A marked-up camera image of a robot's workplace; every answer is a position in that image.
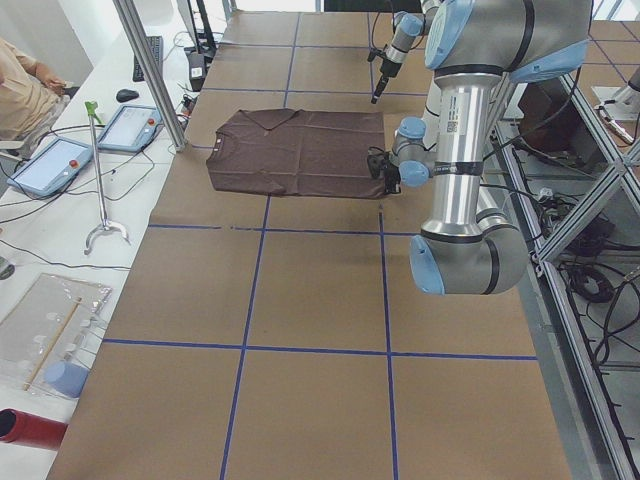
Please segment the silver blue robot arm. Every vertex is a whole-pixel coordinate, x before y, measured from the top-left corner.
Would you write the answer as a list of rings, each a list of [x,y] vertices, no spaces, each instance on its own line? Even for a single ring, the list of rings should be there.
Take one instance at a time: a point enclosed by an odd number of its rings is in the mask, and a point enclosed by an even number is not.
[[[435,14],[441,1],[422,1],[420,14],[398,11],[392,14],[393,37],[382,49],[371,45],[367,61],[379,58],[380,78],[373,90],[371,103],[376,104],[382,96],[389,80],[396,78],[417,38],[426,38],[431,30]]]
[[[430,212],[410,243],[416,286],[434,295],[504,292],[528,262],[525,240],[481,184],[484,147],[499,117],[501,81],[550,80],[578,69],[592,18],[588,1],[426,1],[402,16],[392,58],[420,35],[435,111],[405,118],[389,160],[403,184],[433,185]]]

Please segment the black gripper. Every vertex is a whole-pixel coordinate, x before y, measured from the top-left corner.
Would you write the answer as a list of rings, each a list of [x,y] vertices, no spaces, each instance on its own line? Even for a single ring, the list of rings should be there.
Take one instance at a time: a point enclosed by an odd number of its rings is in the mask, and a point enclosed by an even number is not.
[[[400,194],[402,192],[402,189],[399,169],[393,164],[388,164],[382,169],[382,174],[384,179],[385,194]]]
[[[383,58],[380,69],[379,69],[381,77],[378,80],[376,87],[371,96],[372,104],[376,104],[378,102],[381,95],[384,93],[384,90],[386,89],[386,86],[388,84],[388,79],[395,78],[398,75],[401,69],[401,66],[402,66],[402,63],[395,62],[393,60],[390,60],[387,57]]]

